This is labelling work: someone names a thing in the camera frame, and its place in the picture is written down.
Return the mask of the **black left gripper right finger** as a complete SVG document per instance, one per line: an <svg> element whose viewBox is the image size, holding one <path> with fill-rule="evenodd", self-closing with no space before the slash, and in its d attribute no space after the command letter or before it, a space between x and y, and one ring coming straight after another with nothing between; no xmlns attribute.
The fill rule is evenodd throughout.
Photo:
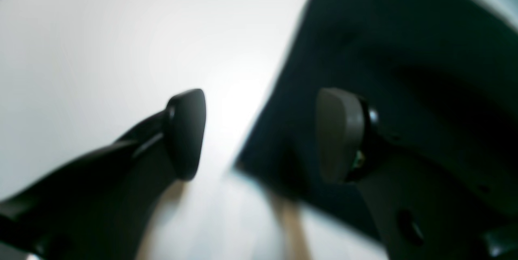
<svg viewBox="0 0 518 260"><path fill-rule="evenodd" d="M352 183L391 260L516 260L517 217L506 216L426 158L383 138L375 108L354 93L316 98L322 178Z"/></svg>

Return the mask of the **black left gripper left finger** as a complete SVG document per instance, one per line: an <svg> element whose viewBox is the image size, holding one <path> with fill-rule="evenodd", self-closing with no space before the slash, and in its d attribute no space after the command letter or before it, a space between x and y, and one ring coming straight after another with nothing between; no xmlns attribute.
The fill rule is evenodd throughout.
<svg viewBox="0 0 518 260"><path fill-rule="evenodd" d="M195 176L206 98L173 96L115 142L1 201L1 243L41 260L134 260L162 194Z"/></svg>

